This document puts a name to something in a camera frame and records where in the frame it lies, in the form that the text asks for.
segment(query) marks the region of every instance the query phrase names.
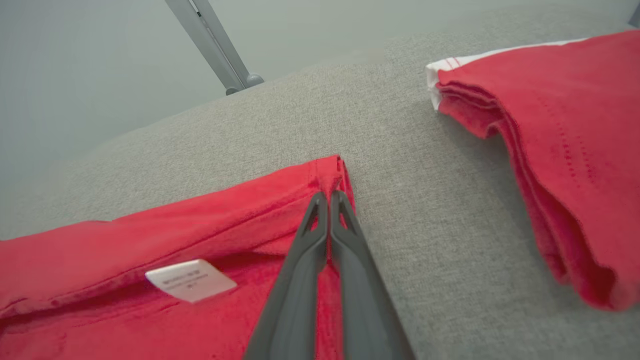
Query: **gray fabric surface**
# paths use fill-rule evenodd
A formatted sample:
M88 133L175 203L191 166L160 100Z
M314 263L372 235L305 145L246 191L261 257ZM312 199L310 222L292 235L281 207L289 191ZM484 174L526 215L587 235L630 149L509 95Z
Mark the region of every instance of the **gray fabric surface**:
M545 267L499 137L437 115L425 64L625 29L576 10L482 14L120 136L2 194L0 238L108 220L339 153L420 359L637 359L640 311L588 308Z

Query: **white stripe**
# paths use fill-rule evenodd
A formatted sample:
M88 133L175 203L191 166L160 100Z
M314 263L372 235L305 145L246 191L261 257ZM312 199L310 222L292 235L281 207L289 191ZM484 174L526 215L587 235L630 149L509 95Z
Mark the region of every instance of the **white stripe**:
M548 46L548 45L565 45L565 44L569 44L570 42L578 42L586 39L587 38L581 38L576 40L545 42L544 44L508 47L506 49L487 51L486 53L482 53L478 55L446 58L444 60L439 60L434 63L430 63L426 67L426 73L427 73L427 87L429 89L429 96L431 98L431 103L433 105L433 108L437 110L438 107L440 107L440 102L442 101L442 94L440 94L440 91L438 90L438 88L436 88L436 84L440 81L440 79L438 78L439 70L450 71L453 69L457 69L458 67L461 67L463 65L466 65L472 61L476 61L481 58L485 58L487 56L503 53L505 51L510 51L514 49L523 49L525 47Z

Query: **white tag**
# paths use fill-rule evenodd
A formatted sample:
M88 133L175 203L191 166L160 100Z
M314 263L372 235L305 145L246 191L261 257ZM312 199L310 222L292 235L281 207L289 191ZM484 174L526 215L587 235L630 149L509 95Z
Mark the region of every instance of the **white tag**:
M235 281L201 259L151 270L145 276L160 290L188 302L196 302L237 286Z

